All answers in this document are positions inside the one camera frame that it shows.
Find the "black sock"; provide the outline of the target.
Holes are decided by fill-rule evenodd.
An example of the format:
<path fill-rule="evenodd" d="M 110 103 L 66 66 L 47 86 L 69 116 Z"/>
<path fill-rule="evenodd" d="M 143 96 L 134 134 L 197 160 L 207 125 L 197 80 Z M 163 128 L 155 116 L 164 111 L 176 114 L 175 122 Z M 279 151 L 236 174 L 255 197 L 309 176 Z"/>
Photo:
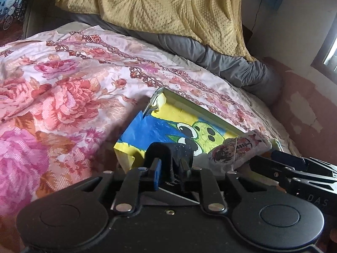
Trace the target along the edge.
<path fill-rule="evenodd" d="M 156 158 L 161 161 L 160 186 L 177 188 L 189 174 L 194 151 L 183 143 L 154 142 L 145 152 L 143 166 L 150 168 Z"/>

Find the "grey tray cartoon liner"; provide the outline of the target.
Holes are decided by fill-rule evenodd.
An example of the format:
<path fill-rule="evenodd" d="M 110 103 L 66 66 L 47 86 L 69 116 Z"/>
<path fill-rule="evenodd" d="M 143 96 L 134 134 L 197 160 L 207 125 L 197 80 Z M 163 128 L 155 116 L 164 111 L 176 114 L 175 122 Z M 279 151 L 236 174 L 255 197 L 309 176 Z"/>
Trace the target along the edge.
<path fill-rule="evenodd" d="M 189 145 L 194 156 L 205 156 L 209 163 L 208 153 L 212 149 L 221 145 L 225 139 L 243 134 L 245 132 L 204 109 L 200 102 L 190 101 L 171 90 L 160 88 L 145 110 L 139 112 L 128 125 L 114 150 L 124 171 L 142 165 L 146 149 L 154 142 Z M 271 150 L 280 150 L 281 146 L 276 139 L 269 141 Z"/>

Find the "grey rolled quilt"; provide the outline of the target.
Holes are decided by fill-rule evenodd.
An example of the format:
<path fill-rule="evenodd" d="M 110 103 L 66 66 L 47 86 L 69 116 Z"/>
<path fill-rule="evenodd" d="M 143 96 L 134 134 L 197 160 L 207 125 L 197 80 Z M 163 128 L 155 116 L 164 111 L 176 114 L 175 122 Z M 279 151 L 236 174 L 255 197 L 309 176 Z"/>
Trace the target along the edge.
<path fill-rule="evenodd" d="M 267 106 L 274 104 L 282 91 L 281 76 L 259 60 L 248 61 L 214 51 L 185 36 L 134 31 L 113 25 L 94 14 L 71 13 L 73 21 L 99 25 L 103 29 L 144 40 L 166 52 L 183 57 L 209 72 L 227 80 L 235 87 L 257 96 Z"/>

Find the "wooden framed window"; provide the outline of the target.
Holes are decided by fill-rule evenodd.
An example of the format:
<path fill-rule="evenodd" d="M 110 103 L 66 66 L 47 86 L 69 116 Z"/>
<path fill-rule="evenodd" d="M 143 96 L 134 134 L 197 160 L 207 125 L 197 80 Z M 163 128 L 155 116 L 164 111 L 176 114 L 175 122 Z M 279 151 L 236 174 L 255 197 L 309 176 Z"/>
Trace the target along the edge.
<path fill-rule="evenodd" d="M 311 67 L 336 84 L 336 17 Z"/>

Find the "pink floral bed sheet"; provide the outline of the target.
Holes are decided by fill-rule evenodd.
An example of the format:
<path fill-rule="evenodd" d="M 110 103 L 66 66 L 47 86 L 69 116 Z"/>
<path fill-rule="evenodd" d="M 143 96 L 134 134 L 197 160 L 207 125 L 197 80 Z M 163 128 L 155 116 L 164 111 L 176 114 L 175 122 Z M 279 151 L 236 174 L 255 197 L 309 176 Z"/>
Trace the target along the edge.
<path fill-rule="evenodd" d="M 115 166 L 113 147 L 164 87 L 298 154 L 257 97 L 133 37 L 70 23 L 1 46 L 1 251 L 20 252 L 17 213 Z"/>

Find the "yellow dotted hanging blanket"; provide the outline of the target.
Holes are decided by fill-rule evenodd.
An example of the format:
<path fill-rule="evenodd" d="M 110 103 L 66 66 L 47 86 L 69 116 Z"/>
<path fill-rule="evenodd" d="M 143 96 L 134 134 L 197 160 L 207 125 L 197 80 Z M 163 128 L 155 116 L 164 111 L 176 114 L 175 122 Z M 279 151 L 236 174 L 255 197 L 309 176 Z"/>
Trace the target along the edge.
<path fill-rule="evenodd" d="M 190 37 L 221 54 L 252 61 L 242 31 L 242 0 L 54 0 L 125 29 Z"/>

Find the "blue bicycle print curtain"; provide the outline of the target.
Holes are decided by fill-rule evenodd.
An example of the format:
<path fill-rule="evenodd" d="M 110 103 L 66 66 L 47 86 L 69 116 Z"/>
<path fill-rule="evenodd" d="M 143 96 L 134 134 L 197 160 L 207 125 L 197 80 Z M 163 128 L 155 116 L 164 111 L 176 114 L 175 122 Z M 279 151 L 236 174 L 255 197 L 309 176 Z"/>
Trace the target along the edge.
<path fill-rule="evenodd" d="M 1 45 L 21 39 L 28 0 L 1 0 Z"/>

